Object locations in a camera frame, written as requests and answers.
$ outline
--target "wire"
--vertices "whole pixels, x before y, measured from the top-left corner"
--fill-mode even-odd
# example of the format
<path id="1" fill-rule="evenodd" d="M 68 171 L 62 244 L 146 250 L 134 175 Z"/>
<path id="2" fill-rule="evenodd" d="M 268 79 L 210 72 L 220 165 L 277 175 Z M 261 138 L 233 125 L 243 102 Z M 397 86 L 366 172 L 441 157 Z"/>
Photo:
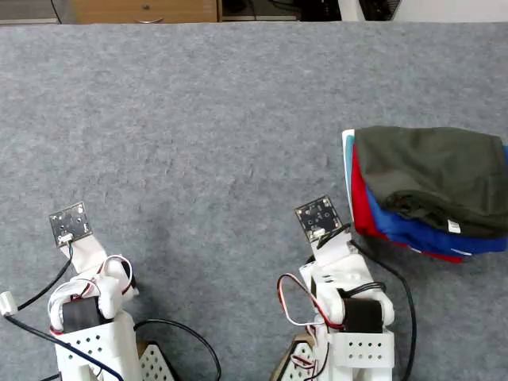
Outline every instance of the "wire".
<path id="1" fill-rule="evenodd" d="M 127 258 L 124 258 L 123 256 L 119 256 L 119 255 L 108 256 L 104 260 L 104 262 L 102 262 L 101 266 L 98 268 L 97 274 L 100 274 L 101 272 L 106 271 L 106 265 L 107 265 L 108 261 L 110 261 L 110 260 L 120 260 L 121 262 L 126 262 L 127 265 L 129 266 L 129 281 L 127 282 L 127 286 L 125 286 L 125 288 L 121 291 L 121 294 L 124 295 L 133 284 L 133 276 L 134 276 L 133 275 L 133 266 L 130 263 L 130 261 Z M 90 289 L 90 285 L 87 285 L 84 288 L 84 290 L 81 292 L 81 294 L 79 294 L 79 297 L 82 298 L 89 289 Z"/>
<path id="2" fill-rule="evenodd" d="M 330 343 L 327 343 L 326 344 L 326 355 L 325 355 L 325 361 L 323 362 L 323 366 L 321 367 L 321 369 L 319 370 L 318 373 L 316 373 L 315 375 L 312 375 L 311 377 L 307 377 L 306 379 L 304 379 L 303 381 L 310 381 L 312 379 L 316 379 L 317 377 L 319 377 L 321 375 L 321 373 L 325 370 L 326 368 L 326 361 L 328 360 L 328 354 L 330 352 Z"/>
<path id="3" fill-rule="evenodd" d="M 74 348 L 72 345 L 63 342 L 62 340 L 57 339 L 56 337 L 53 337 L 51 335 L 48 335 L 47 333 L 44 333 L 38 329 L 35 329 L 29 325 L 26 325 L 25 323 L 17 320 L 16 318 L 5 315 L 4 318 L 11 322 L 12 324 L 16 325 L 17 327 L 23 329 L 26 332 L 31 333 L 32 335 L 35 335 L 37 337 L 40 337 L 41 339 L 45 339 L 47 341 L 52 342 L 53 344 L 59 345 L 62 348 L 67 349 L 68 351 L 71 351 L 72 353 L 76 354 L 79 357 L 82 357 L 86 361 L 91 362 L 93 365 L 97 365 L 98 367 L 104 369 L 108 373 L 110 373 L 113 377 L 115 377 L 118 381 L 124 381 L 124 379 L 119 375 L 115 370 L 111 369 L 107 365 L 101 363 L 100 361 L 96 360 L 92 356 L 88 356 L 86 353 L 81 352 L 79 349 Z"/>
<path id="4" fill-rule="evenodd" d="M 56 274 L 56 277 L 45 288 L 40 290 L 34 297 L 30 298 L 29 300 L 27 300 L 26 302 L 24 302 L 20 306 L 18 306 L 18 308 L 17 308 L 18 311 L 25 309 L 26 307 L 30 306 L 32 303 L 39 300 L 40 297 L 42 297 L 44 294 L 46 294 L 53 286 L 55 286 L 56 282 L 58 282 L 60 280 L 60 278 L 62 278 L 62 276 L 64 276 L 64 274 L 67 271 L 67 269 L 69 268 L 69 266 L 71 266 L 72 256 L 74 255 L 72 243 L 69 242 L 68 246 L 69 246 L 69 260 L 66 262 L 66 264 L 60 269 L 60 271 L 58 271 L 58 274 Z"/>
<path id="5" fill-rule="evenodd" d="M 362 292 L 368 291 L 368 290 L 375 290 L 380 289 L 382 292 L 386 292 L 387 285 L 383 282 L 370 282 L 362 284 L 361 286 L 355 287 L 351 290 L 344 291 L 340 290 L 339 293 L 342 293 L 344 298 L 351 298 L 354 295 L 360 294 Z"/>
<path id="6" fill-rule="evenodd" d="M 53 307 L 53 305 L 55 304 L 55 302 L 59 299 L 62 299 L 62 298 L 69 298 L 72 294 L 74 294 L 74 292 L 71 292 L 71 294 L 67 292 L 62 292 L 63 289 L 65 288 L 69 288 L 71 286 L 74 286 L 75 283 L 77 282 L 86 282 L 88 283 L 87 286 L 93 286 L 97 289 L 98 291 L 98 294 L 99 296 L 101 295 L 101 289 L 98 288 L 97 284 L 95 284 L 94 282 L 92 282 L 91 280 L 89 279 L 84 279 L 84 278 L 76 278 L 76 279 L 73 279 L 69 282 L 66 282 L 66 283 L 63 283 L 63 284 L 60 284 L 56 290 L 53 291 L 52 295 L 49 297 L 49 300 L 48 300 L 48 316 L 51 316 L 51 309 Z"/>
<path id="7" fill-rule="evenodd" d="M 319 250 L 323 246 L 325 246 L 326 242 L 330 241 L 332 238 L 338 236 L 342 232 L 344 232 L 346 229 L 349 229 L 351 227 L 351 224 L 343 224 L 339 229 L 333 230 L 331 233 L 325 234 L 324 236 L 321 236 L 319 238 L 319 242 L 317 243 L 316 249 Z"/>
<path id="8" fill-rule="evenodd" d="M 186 325 L 184 325 L 182 323 L 179 323 L 179 322 L 173 321 L 173 320 L 166 320 L 166 319 L 147 319 L 147 320 L 140 321 L 139 323 L 136 323 L 134 325 L 134 330 L 135 331 L 138 330 L 143 325 L 154 324 L 154 323 L 172 325 L 174 327 L 183 329 L 184 331 L 186 331 L 187 333 L 190 333 L 196 339 L 201 341 L 201 343 L 203 345 L 205 345 L 206 349 L 208 349 L 208 352 L 210 352 L 210 355 L 212 355 L 212 358 L 214 359 L 215 368 L 217 369 L 217 375 L 215 376 L 215 381 L 218 381 L 219 379 L 221 379 L 222 369 L 221 369 L 221 363 L 219 362 L 219 359 L 217 357 L 217 353 L 215 353 L 214 348 L 208 343 L 208 341 L 205 340 L 205 338 L 203 336 L 201 336 L 199 333 L 194 331 L 192 328 L 187 327 Z"/>
<path id="9" fill-rule="evenodd" d="M 56 373 L 55 375 L 50 375 L 49 377 L 46 377 L 45 379 L 42 379 L 41 381 L 52 381 L 54 379 L 59 379 L 60 373 Z"/>
<path id="10" fill-rule="evenodd" d="M 410 307 L 410 314 L 411 314 L 411 345 L 410 345 L 410 355 L 407 359 L 407 365 L 406 365 L 406 371 L 404 372 L 404 376 L 401 378 L 402 381 L 407 381 L 409 377 L 411 376 L 411 371 L 413 369 L 413 363 L 414 363 L 414 355 L 416 352 L 416 339 L 417 339 L 417 322 L 416 322 L 416 309 L 414 308 L 414 301 L 413 301 L 413 295 L 411 294 L 411 289 L 409 287 L 409 284 L 407 284 L 407 281 L 404 279 L 402 275 L 400 275 L 395 269 L 388 266 L 387 264 L 384 264 L 380 260 L 376 259 L 367 249 L 362 248 L 359 244 L 357 244 L 354 240 L 351 240 L 351 244 L 358 249 L 359 252 L 364 254 L 369 260 L 372 262 L 378 264 L 382 268 L 384 268 L 386 271 L 390 272 L 400 280 L 402 285 L 404 286 L 404 291 L 406 292 L 407 296 L 407 302 Z"/>
<path id="11" fill-rule="evenodd" d="M 286 299 L 284 298 L 284 293 L 283 293 L 283 279 L 284 278 L 290 278 L 291 280 L 293 280 L 293 282 L 295 282 L 302 290 L 305 291 L 305 293 L 307 295 L 309 295 L 310 299 L 312 300 L 312 303 L 314 304 L 314 306 L 317 308 L 317 311 L 319 312 L 319 314 L 323 317 L 323 320 L 324 322 L 323 323 L 320 323 L 320 322 L 315 322 L 315 321 L 309 321 L 307 323 L 298 323 L 296 321 L 294 321 L 290 316 L 289 316 L 289 313 L 287 312 L 287 304 L 286 304 Z M 308 291 L 306 289 L 305 286 L 303 286 L 302 282 L 300 282 L 298 280 L 298 278 L 293 275 L 293 274 L 290 274 L 290 273 L 286 273 L 286 274 L 282 274 L 279 279 L 277 279 L 277 292 L 279 294 L 279 301 L 280 301 L 280 304 L 282 305 L 283 307 L 283 311 L 284 313 L 286 314 L 286 319 L 293 325 L 298 325 L 298 326 L 308 326 L 308 325 L 318 325 L 318 324 L 326 324 L 328 327 L 330 328 L 333 328 L 333 329 L 342 329 L 344 328 L 344 326 L 342 324 L 336 324 L 336 323 L 332 323 L 329 319 L 329 317 L 325 314 L 325 312 L 323 311 L 322 307 L 320 306 L 318 300 L 316 299 L 316 297 L 314 297 L 314 295 L 312 295 L 312 293 L 310 291 Z"/>
<path id="12" fill-rule="evenodd" d="M 55 7 L 55 3 L 53 0 L 49 0 L 51 2 L 51 7 L 53 8 L 53 13 L 55 14 L 56 16 L 56 20 L 58 20 L 58 23 L 59 24 L 62 24 L 62 19 L 60 18 L 60 16 L 58 15 L 58 12 L 56 12 L 56 7 Z"/>

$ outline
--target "wooden cabinet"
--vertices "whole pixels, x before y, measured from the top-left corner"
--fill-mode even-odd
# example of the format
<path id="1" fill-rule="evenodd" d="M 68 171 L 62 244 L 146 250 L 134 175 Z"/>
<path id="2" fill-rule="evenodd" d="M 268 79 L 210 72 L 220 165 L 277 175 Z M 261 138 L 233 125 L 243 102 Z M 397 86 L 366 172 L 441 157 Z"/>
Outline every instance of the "wooden cabinet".
<path id="1" fill-rule="evenodd" d="M 217 0 L 72 0 L 76 21 L 90 23 L 215 22 Z"/>

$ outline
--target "white connector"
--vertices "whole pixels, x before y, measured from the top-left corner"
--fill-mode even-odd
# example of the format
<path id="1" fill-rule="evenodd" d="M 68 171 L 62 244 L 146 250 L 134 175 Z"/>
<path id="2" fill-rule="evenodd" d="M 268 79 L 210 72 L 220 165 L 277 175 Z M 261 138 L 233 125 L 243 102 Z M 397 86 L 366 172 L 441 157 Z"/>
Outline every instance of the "white connector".
<path id="1" fill-rule="evenodd" d="M 72 233 L 67 233 L 63 236 L 58 236 L 58 243 L 59 244 L 66 244 L 67 242 L 72 241 L 72 238 L 74 238 Z"/>
<path id="2" fill-rule="evenodd" d="M 0 294 L 0 314 L 2 316 L 12 316 L 17 314 L 17 305 L 10 291 Z"/>

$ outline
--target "circuit board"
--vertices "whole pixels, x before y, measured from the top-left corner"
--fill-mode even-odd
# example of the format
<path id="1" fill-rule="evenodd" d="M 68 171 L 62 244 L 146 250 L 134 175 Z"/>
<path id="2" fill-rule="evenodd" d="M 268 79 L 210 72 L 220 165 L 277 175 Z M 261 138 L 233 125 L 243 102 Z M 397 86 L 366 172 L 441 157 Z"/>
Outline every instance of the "circuit board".
<path id="1" fill-rule="evenodd" d="M 342 226 L 330 197 L 325 195 L 295 210 L 309 242 L 319 240 Z"/>

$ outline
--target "white label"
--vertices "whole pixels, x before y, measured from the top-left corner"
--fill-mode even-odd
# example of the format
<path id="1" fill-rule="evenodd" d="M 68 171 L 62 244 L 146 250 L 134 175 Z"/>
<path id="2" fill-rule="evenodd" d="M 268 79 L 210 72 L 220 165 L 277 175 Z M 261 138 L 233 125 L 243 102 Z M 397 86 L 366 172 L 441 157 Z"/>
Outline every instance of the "white label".
<path id="1" fill-rule="evenodd" d="M 457 233 L 457 234 L 460 234 L 460 225 L 457 224 L 456 222 L 454 221 L 450 221 L 448 220 L 448 231 L 450 233 Z"/>
<path id="2" fill-rule="evenodd" d="M 470 252 L 463 252 L 461 250 L 457 250 L 456 248 L 450 248 L 453 252 L 458 252 L 459 254 L 462 254 L 463 256 L 472 256 Z"/>

